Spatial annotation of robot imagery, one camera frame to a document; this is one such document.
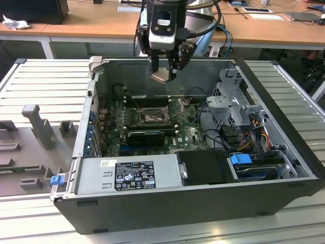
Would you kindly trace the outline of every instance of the floor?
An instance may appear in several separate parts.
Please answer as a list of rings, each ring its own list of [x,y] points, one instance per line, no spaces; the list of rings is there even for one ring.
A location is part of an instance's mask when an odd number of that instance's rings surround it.
[[[14,63],[14,59],[45,58],[42,46],[39,42],[3,41],[2,44],[3,46],[0,47],[0,80],[5,76],[7,70],[9,70],[11,65]],[[92,55],[101,55],[105,57],[132,57],[133,54],[132,44],[91,43],[90,46],[92,54],[88,55],[84,43],[53,43],[53,48],[57,58],[90,58]],[[283,52],[283,50],[279,49],[268,49],[267,52],[263,50],[262,53],[261,51],[262,49],[259,48],[233,48],[233,52],[227,57],[242,57],[245,60],[257,60],[259,58],[270,60],[276,59]],[[300,63],[301,56],[302,52],[300,50],[290,50],[287,53],[287,57],[282,57],[279,61],[284,69],[299,84],[302,84],[304,77],[304,68]]]

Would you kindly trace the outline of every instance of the yellow wire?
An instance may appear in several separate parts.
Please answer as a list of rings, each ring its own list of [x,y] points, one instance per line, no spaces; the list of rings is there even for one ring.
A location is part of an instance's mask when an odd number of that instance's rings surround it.
[[[238,151],[241,151],[241,150],[243,150],[243,149],[245,149],[245,148],[247,148],[247,147],[249,147],[251,144],[253,143],[253,141],[252,140],[250,140],[249,142],[247,142],[245,145],[243,145],[241,148],[239,148],[238,149]]]

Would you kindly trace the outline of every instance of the table leg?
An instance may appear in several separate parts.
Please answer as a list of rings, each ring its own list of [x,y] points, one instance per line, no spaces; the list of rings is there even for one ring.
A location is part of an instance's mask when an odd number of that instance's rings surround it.
[[[87,54],[88,55],[92,55],[90,43],[89,42],[86,42],[85,45],[86,45]]]
[[[325,80],[320,85],[320,87],[315,91],[314,95],[311,97],[315,102],[318,102],[319,99],[325,94]]]
[[[45,56],[47,59],[56,59],[53,48],[51,47],[51,41],[48,37],[41,38],[40,40]]]

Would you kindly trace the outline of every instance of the green circuit board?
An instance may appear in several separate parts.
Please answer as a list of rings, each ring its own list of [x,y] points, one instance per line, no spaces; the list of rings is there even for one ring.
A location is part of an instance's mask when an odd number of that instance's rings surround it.
[[[147,116],[149,111],[154,111],[157,116],[161,116],[159,110],[164,111],[164,107],[146,107],[146,108],[128,108],[121,102],[116,102],[107,109],[103,116],[103,133],[107,152],[106,157],[117,156],[140,156],[140,155],[159,155],[174,154],[179,150],[195,150],[208,149],[208,145],[202,136],[197,120],[197,107],[190,104],[181,108],[179,102],[172,103],[168,106],[169,120],[164,124],[177,125],[177,134],[165,135],[163,146],[159,147],[130,147],[127,144],[126,137],[129,133],[128,128],[131,126],[140,126],[141,122],[149,119],[149,126],[155,128],[161,121],[160,118]],[[139,113],[146,112],[145,117],[141,117]]]

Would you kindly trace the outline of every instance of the aluminum profile table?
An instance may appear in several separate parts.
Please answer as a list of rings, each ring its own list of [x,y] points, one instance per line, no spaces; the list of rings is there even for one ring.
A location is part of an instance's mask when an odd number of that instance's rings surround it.
[[[67,64],[66,60],[58,62],[61,63],[60,67]],[[270,62],[248,64],[310,147],[315,152],[323,152],[322,141],[325,141],[325,137],[322,134],[325,134],[325,130],[321,130],[324,124],[322,110],[299,89],[281,67]],[[303,125],[311,123],[316,124],[304,129]],[[0,199],[0,230],[2,243],[324,243],[325,191],[312,197],[297,199],[274,216],[88,236],[76,233],[73,226],[49,201],[48,194],[17,196]]]
[[[281,68],[269,61],[249,61],[248,66],[291,121],[318,159],[325,163],[325,113]],[[258,100],[248,90],[256,104]]]
[[[52,126],[62,120],[79,124],[88,82],[87,59],[27,59],[17,62],[0,83],[0,117],[16,127],[30,127],[21,115],[26,104],[38,104],[40,117]]]

